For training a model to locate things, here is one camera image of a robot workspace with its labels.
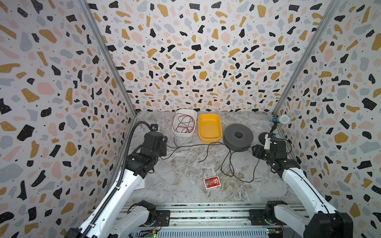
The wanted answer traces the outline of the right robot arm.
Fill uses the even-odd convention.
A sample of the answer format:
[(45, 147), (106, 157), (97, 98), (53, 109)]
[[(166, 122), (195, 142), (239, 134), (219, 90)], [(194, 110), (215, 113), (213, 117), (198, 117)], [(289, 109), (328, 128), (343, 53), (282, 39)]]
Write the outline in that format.
[(255, 145), (253, 155), (266, 161), (302, 202), (308, 216), (305, 217), (283, 201), (268, 201), (264, 219), (268, 224), (282, 222), (302, 238), (351, 238), (353, 221), (347, 213), (341, 213), (310, 183), (299, 164), (288, 159), (286, 141), (268, 138), (264, 145)]

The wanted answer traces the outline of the grey perforated cable spool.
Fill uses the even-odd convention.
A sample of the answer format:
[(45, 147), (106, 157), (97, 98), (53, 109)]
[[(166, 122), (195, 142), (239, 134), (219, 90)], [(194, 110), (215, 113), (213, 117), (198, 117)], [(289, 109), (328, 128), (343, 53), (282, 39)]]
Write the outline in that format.
[(244, 152), (248, 150), (254, 140), (252, 131), (241, 124), (229, 125), (223, 135), (223, 143), (231, 151)]

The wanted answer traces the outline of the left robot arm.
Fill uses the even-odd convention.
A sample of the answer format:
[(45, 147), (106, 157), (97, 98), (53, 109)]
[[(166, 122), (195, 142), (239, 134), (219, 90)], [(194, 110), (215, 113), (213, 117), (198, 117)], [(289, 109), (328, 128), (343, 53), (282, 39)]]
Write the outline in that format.
[[(144, 142), (129, 153), (134, 131), (139, 125), (147, 126), (149, 132)], [(167, 153), (168, 138), (154, 130), (144, 121), (136, 122), (127, 140), (126, 151), (118, 176), (94, 212), (78, 228), (71, 228), (66, 238), (127, 238), (140, 226), (157, 224), (156, 206), (142, 200), (133, 205), (122, 218), (118, 215), (133, 191), (144, 178), (154, 172), (159, 157)]]

